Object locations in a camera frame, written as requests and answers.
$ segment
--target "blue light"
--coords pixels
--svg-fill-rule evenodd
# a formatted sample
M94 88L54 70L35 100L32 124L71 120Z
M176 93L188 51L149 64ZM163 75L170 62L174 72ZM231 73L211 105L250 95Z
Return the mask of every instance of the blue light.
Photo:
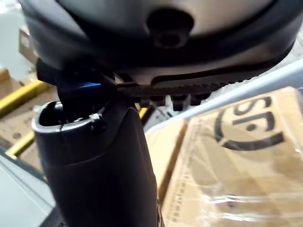
M81 86L80 88L85 88L85 87L94 87L94 86L99 86L101 84L97 84L97 83L87 83L83 86Z

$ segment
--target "cardboard box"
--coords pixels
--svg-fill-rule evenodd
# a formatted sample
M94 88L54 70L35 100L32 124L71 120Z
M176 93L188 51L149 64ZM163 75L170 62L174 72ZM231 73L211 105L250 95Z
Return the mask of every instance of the cardboard box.
M166 227L303 223L303 116L291 87L191 119L169 183Z
M19 52L34 65L38 60L38 55L30 40L30 34L27 26L19 30Z
M14 92L19 85L13 78L9 76L9 71L7 69L0 70L0 99Z
M43 172L36 143L33 143L25 151L23 151L19 158L38 171Z
M56 99L56 91L48 91L31 99L0 119L0 146L10 148L20 138L32 130L31 121L35 117L35 106L44 105Z
M181 120L146 135L160 204L163 203L186 128L187 123Z

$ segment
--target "black handle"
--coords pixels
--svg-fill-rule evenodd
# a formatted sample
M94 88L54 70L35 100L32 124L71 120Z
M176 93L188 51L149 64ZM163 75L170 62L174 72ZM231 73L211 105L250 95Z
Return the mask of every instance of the black handle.
M50 125L58 115L56 105L45 105L33 128L43 169L67 225L156 227L157 185L132 104L120 101L100 119Z

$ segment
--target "plastic wrap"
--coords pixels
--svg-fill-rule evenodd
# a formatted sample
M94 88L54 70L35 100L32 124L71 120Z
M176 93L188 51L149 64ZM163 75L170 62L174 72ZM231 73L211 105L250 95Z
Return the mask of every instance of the plastic wrap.
M193 117L166 227L303 226L303 117L291 87Z

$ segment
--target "yellow bar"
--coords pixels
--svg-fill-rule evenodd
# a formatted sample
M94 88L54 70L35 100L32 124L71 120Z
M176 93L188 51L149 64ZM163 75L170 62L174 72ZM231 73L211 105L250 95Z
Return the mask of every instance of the yellow bar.
M34 142L34 132L31 131L24 137L22 137L17 143L10 147L5 154L12 159L16 160L17 156L20 155L26 148L28 148Z
M139 112L139 116L140 116L140 119L143 118L143 116L146 114L147 112L147 108L142 108Z
M0 118L41 94L47 88L46 83L35 80L4 97L0 100Z

